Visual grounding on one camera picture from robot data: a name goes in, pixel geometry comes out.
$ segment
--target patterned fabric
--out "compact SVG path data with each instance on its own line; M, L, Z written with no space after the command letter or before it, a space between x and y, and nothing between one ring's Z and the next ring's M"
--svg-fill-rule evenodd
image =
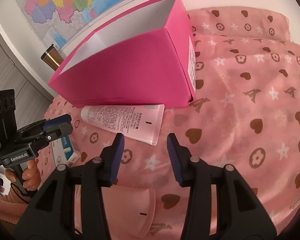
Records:
M196 51L194 101L165 110L156 146L126 138L117 185L155 189L155 214L145 239L180 239L189 189L174 179L166 149L173 132L208 164L233 164L280 232L300 204L300 46L290 42L288 19L279 13L222 7L190 11L189 17ZM112 143L114 133L83 122L80 110L60 96L45 117L65 113L72 116L82 150L76 165ZM50 152L47 147L38 158L43 180L54 169ZM216 214L215 202L212 209Z

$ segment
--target small carton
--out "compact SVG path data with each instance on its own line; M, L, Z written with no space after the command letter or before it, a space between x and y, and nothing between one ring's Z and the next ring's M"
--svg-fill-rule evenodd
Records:
M70 168L81 158L81 152L72 135L64 136L51 144L56 166L65 164Z
M149 0L92 31L48 84L78 108L186 107L195 94L195 63L182 0Z

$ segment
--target map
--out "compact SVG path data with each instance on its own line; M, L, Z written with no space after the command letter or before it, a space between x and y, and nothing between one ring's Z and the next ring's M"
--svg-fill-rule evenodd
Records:
M16 0L30 26L60 50L83 27L122 0Z

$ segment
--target brown heart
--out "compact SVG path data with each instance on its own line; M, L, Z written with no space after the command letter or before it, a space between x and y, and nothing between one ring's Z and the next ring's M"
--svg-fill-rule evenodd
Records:
M174 116L174 125L175 126L181 126L183 125L186 121L188 121L188 116L184 115L184 114L176 114Z
M285 77L288 76L288 73L285 71L285 69L280 69L279 72L280 72L281 74L283 74Z
M250 80L251 79L251 75L249 72L244 72L240 74L240 77L245 78L246 80Z
M232 53L239 53L239 51L237 49L231 49L230 52L232 52Z
M84 162L86 160L86 158L88 157L87 153L82 152L81 153L81 162Z
M174 194L166 194L161 197L164 209L173 208L180 201L180 196Z
M219 16L220 16L219 11L217 11L217 10L213 10L213 11L212 11L212 14L213 14L215 17L219 17Z
M202 130L197 128L191 128L186 131L186 136L189 138L191 144L197 143L202 135Z
M250 128L254 130L255 133L261 133L263 128L262 119L254 119L250 122Z
M243 14L244 17L248 17L248 12L246 10L242 10L241 13Z
M269 49L268 47L264 47L263 50L266 52L271 52L271 49Z
M294 183L296 184L296 188L300 188L300 173L296 176Z
M252 188L252 191L253 191L254 194L256 194L256 195L258 194L258 188L257 187Z
M196 89L201 89L203 87L203 79L198 79L196 82L195 82L195 88Z
M300 112L296 112L294 117L298 121L298 123L300 124Z

